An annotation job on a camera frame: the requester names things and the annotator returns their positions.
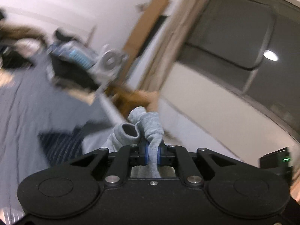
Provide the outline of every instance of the silver bolt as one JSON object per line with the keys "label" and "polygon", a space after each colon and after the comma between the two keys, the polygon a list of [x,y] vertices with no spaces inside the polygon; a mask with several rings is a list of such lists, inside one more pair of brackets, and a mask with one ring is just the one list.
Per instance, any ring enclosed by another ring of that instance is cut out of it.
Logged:
{"label": "silver bolt", "polygon": [[115,184],[120,181],[120,178],[115,175],[110,175],[105,178],[105,181],[111,184]]}
{"label": "silver bolt", "polygon": [[151,182],[150,182],[150,185],[156,186],[156,185],[158,185],[158,182],[157,182],[157,181],[151,181]]}
{"label": "silver bolt", "polygon": [[201,183],[202,178],[199,176],[189,176],[187,178],[187,180],[192,184],[198,184],[198,183]]}

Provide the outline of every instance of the black electronic device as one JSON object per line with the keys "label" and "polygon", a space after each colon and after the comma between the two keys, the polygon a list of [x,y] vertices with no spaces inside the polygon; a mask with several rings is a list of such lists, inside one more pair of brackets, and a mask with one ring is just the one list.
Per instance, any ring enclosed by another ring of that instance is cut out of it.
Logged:
{"label": "black electronic device", "polygon": [[32,174],[18,188],[26,215],[16,224],[300,224],[300,206],[273,172],[162,142],[158,164],[176,177],[130,178],[147,157],[144,142],[100,148]]}

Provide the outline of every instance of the gray bed sheet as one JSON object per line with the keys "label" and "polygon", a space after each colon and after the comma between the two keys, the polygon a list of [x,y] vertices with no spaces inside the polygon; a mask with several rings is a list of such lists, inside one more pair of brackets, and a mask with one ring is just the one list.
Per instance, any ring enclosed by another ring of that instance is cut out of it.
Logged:
{"label": "gray bed sheet", "polygon": [[[87,121],[110,122],[99,100],[89,106],[51,85],[46,75],[51,61],[46,53],[32,59],[34,68],[11,71],[13,83],[0,87],[0,209],[22,211],[19,183],[49,167],[39,132],[72,131]],[[100,139],[105,141],[110,132],[103,131]]]}

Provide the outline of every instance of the sock opening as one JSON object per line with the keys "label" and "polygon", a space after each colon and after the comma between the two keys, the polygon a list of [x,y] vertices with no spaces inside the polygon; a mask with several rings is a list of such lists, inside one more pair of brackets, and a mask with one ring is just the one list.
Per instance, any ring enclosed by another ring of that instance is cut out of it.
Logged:
{"label": "sock opening", "polygon": [[136,131],[134,125],[123,124],[122,128],[123,128],[125,134],[128,134],[128,135],[133,136],[133,137],[137,137],[138,134],[137,134],[137,131]]}

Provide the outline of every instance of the bed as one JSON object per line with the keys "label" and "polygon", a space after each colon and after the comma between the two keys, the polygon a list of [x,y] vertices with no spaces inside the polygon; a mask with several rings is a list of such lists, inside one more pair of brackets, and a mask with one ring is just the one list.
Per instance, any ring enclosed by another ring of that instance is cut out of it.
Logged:
{"label": "bed", "polygon": [[0,86],[0,217],[7,224],[22,217],[17,198],[19,183],[49,167],[39,133],[72,131],[88,121],[105,123],[105,129],[91,138],[91,145],[85,139],[86,153],[101,147],[114,125],[122,121],[111,117],[116,111],[104,95],[98,95],[89,105],[53,86],[47,79],[46,68],[51,61],[46,53],[32,60],[34,68],[10,71],[11,82]]}

